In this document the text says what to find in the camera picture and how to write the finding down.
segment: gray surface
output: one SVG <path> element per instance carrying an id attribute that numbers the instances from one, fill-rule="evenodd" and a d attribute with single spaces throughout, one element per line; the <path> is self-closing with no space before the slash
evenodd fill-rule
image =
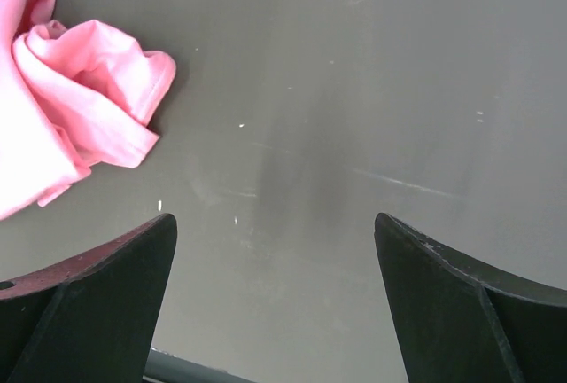
<path id="1" fill-rule="evenodd" d="M 58 16 L 122 27 L 179 74 L 142 167 L 98 166 L 0 223 L 0 277 L 161 199 L 180 242 L 155 345 L 263 383 L 404 381 L 378 211 L 567 288 L 564 0 L 59 0 Z"/>

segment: cloth fold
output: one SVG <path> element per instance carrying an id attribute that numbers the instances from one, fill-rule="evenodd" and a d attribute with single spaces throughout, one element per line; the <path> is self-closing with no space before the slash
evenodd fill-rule
<path id="1" fill-rule="evenodd" d="M 0 219 L 45 206 L 105 162 L 135 168 L 175 77 L 161 51 L 92 20 L 66 29 L 55 0 L 0 0 Z"/>

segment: screw hole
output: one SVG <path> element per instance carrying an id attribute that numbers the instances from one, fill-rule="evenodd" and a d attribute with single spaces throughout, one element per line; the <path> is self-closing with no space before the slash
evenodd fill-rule
<path id="1" fill-rule="evenodd" d="M 2 281 L 0 282 L 0 290 L 7 290 L 14 287 L 15 284 L 12 281 Z"/>

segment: towel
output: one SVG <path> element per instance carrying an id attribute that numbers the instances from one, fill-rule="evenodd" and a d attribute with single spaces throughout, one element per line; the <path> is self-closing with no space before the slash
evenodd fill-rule
<path id="1" fill-rule="evenodd" d="M 138 166 L 175 76 L 166 53 L 91 20 L 66 29 L 55 0 L 0 0 L 0 219 L 45 206 L 105 162 Z"/>

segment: crumpled pink fabric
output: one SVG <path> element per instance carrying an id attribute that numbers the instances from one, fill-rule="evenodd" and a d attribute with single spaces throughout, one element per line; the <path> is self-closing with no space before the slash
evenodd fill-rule
<path id="1" fill-rule="evenodd" d="M 0 0 L 0 219 L 45 206 L 105 162 L 138 166 L 175 76 L 164 52 L 92 20 L 66 29 L 55 0 Z"/>

